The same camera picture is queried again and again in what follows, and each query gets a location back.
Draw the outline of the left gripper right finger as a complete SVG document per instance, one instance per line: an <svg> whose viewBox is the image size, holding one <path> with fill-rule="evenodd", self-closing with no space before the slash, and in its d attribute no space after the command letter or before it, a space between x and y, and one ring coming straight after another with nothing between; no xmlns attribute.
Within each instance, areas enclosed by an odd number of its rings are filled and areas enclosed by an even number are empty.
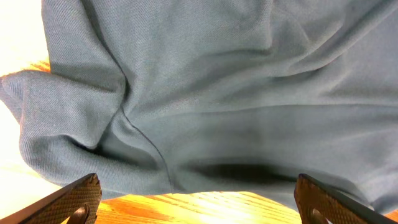
<svg viewBox="0 0 398 224"><path fill-rule="evenodd" d="M307 174L298 176L294 198L302 224L397 224Z"/></svg>

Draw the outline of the blue polo shirt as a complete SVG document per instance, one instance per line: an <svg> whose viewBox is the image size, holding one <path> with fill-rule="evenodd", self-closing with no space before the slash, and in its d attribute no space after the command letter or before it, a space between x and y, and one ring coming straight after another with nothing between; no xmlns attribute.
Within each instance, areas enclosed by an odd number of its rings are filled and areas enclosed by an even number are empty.
<svg viewBox="0 0 398 224"><path fill-rule="evenodd" d="M308 174L397 209L396 1L44 1L51 71L1 78L23 160L103 198Z"/></svg>

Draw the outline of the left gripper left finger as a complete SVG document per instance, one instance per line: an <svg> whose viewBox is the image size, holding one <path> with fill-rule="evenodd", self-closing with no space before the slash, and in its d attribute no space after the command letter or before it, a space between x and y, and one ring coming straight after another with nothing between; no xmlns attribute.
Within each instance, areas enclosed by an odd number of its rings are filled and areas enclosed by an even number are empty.
<svg viewBox="0 0 398 224"><path fill-rule="evenodd" d="M1 223L94 224L101 198L100 180L91 173L1 219Z"/></svg>

